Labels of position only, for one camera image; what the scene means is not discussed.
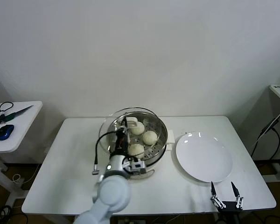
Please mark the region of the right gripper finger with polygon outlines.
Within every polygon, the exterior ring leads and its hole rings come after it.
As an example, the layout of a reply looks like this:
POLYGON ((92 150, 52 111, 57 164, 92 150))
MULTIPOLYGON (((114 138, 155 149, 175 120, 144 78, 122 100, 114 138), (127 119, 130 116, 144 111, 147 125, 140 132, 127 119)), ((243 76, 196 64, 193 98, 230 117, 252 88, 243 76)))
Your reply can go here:
POLYGON ((239 190, 238 188, 235 186, 235 184, 233 182, 231 182, 231 186, 232 186, 232 189, 233 189, 233 193, 236 197, 236 208, 237 209, 242 209, 243 208, 243 197, 240 196, 240 193, 239 193, 239 190))
POLYGON ((215 207, 220 209, 225 209, 225 204, 217 197, 217 193, 214 187, 214 183, 211 182, 211 198, 210 200, 215 205, 215 207))

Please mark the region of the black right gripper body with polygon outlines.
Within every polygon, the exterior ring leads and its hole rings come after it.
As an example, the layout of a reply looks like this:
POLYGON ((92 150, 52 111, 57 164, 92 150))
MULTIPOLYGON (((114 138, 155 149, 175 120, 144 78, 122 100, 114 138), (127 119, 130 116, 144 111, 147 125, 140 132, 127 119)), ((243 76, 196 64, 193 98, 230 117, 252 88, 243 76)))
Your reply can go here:
POLYGON ((227 224, 240 224, 239 214, 242 212, 242 208, 237 207, 236 202, 225 201, 223 203, 225 204, 225 207, 219 207, 218 211, 225 218, 225 222, 227 224))

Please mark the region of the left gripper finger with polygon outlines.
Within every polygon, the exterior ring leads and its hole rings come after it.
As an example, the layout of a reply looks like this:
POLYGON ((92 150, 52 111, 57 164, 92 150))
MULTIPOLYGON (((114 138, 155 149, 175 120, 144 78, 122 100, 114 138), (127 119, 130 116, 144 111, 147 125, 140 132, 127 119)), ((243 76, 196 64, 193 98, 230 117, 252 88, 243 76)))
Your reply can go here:
POLYGON ((126 132, 128 130, 128 124, 126 117, 118 119, 118 131, 126 132))

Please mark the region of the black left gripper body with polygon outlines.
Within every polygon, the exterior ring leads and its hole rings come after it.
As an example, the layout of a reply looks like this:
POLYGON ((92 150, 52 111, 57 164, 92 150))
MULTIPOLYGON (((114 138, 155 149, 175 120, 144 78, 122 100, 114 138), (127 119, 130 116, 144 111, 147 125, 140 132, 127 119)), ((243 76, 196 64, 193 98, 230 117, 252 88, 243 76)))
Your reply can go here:
POLYGON ((129 148, 129 135, 127 131, 118 130, 116 131, 116 142, 114 154, 128 154, 129 148))

